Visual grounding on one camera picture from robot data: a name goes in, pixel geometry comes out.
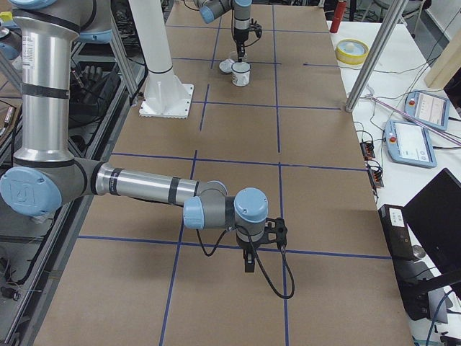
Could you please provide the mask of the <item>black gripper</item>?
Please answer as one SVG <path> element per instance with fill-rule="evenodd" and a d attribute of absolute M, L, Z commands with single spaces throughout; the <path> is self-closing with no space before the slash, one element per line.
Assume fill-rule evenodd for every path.
<path fill-rule="evenodd" d="M 256 39 L 252 43 L 246 44 L 250 32 L 255 33 Z M 254 20 L 234 20 L 232 36 L 236 44 L 236 61 L 244 61 L 246 60 L 245 46 L 251 46 L 261 38 L 262 26 Z"/>
<path fill-rule="evenodd" d="M 240 248 L 245 250 L 244 271 L 254 272 L 253 254 L 261 245 L 276 244 L 281 253 L 286 252 L 287 227 L 283 218 L 266 218 L 264 229 L 257 234 L 250 234 L 249 229 L 236 225 L 236 240 Z"/>

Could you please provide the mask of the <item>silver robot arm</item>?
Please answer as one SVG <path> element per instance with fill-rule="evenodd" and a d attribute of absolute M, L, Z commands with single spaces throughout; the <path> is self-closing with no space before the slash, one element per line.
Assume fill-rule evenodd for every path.
<path fill-rule="evenodd" d="M 1 196 L 17 213 L 42 216 L 85 195 L 119 195 L 179 206 L 194 230 L 233 230 L 246 272 L 261 266 L 258 248 L 284 254 L 287 228 L 268 216 L 266 195 L 247 187 L 230 196 L 219 181 L 199 182 L 115 168 L 68 150 L 71 46 L 112 37 L 108 1 L 14 1 L 22 31 L 22 147 L 1 177 Z"/>
<path fill-rule="evenodd" d="M 210 24 L 227 12 L 232 12 L 232 37 L 236 44 L 237 61 L 242 62 L 246 54 L 246 41 L 254 32 L 257 42 L 262 36 L 262 26 L 251 17 L 251 0 L 194 1 L 203 21 Z"/>

